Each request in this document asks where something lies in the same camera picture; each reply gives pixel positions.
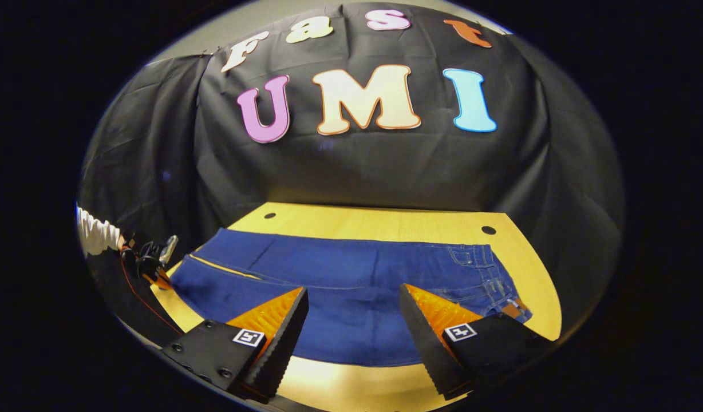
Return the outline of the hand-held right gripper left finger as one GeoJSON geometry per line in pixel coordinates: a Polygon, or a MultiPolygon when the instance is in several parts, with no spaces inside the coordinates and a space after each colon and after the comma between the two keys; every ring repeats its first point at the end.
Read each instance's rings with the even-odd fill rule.
{"type": "Polygon", "coordinates": [[[221,323],[203,320],[161,355],[221,391],[268,401],[278,391],[309,310],[295,288],[221,323]]]}

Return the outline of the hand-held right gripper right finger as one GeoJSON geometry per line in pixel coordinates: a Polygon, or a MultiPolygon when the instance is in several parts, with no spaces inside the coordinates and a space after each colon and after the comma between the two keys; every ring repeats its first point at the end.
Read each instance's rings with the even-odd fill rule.
{"type": "Polygon", "coordinates": [[[436,391],[447,400],[500,385],[550,347],[549,339],[514,318],[518,307],[482,316],[402,284],[400,308],[436,391]]]}

